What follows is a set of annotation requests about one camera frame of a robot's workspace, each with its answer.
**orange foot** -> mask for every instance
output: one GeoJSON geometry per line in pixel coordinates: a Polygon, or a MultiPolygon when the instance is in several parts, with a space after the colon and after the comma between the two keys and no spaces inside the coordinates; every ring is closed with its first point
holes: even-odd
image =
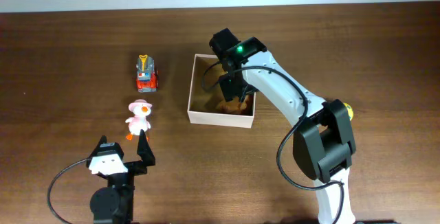
{"type": "Polygon", "coordinates": [[[131,141],[132,139],[133,139],[133,134],[128,134],[126,137],[125,137],[127,140],[129,140],[129,141],[131,141]]]}

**pink hat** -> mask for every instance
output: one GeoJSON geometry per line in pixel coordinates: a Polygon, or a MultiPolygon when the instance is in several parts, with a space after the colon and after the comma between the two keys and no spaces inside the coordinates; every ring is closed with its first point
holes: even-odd
{"type": "Polygon", "coordinates": [[[153,105],[145,100],[136,100],[135,102],[129,104],[129,110],[133,111],[135,107],[148,107],[151,108],[153,105]]]}

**white box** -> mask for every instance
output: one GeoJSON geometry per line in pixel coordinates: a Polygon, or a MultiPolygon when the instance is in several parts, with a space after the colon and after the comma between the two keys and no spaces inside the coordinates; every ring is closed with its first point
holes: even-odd
{"type": "MultiPolygon", "coordinates": [[[[217,113],[212,107],[215,102],[223,100],[220,86],[215,87],[211,92],[205,92],[200,85],[201,77],[205,70],[218,59],[214,55],[195,54],[194,65],[192,66],[192,77],[190,95],[188,100],[188,117],[191,124],[211,124],[222,126],[233,126],[241,128],[251,128],[255,116],[255,93],[253,99],[249,100],[252,106],[248,109],[248,114],[235,115],[217,113]]],[[[206,85],[210,86],[218,80],[218,77],[225,72],[221,65],[213,67],[206,74],[206,85]]]]}

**open box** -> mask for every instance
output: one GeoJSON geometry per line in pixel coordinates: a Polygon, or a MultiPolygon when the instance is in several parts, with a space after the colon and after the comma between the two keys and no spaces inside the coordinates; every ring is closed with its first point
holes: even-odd
{"type": "MultiPolygon", "coordinates": [[[[190,122],[191,124],[251,128],[255,114],[255,93],[252,96],[248,96],[246,100],[247,108],[241,114],[226,114],[222,113],[218,108],[222,101],[224,102],[220,86],[218,85],[210,92],[205,92],[201,88],[201,77],[205,70],[218,60],[214,55],[195,54],[194,56],[188,100],[190,122]]],[[[210,86],[223,74],[225,72],[222,70],[221,65],[213,67],[205,76],[206,85],[210,86]]]]}

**yellow ball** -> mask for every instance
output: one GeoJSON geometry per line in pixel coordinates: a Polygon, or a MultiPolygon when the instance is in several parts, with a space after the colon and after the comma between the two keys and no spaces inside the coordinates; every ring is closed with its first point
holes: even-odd
{"type": "Polygon", "coordinates": [[[344,103],[344,104],[345,104],[347,111],[349,111],[349,117],[350,117],[350,121],[351,121],[353,119],[353,115],[354,115],[353,108],[351,108],[350,105],[347,103],[344,103]]]}

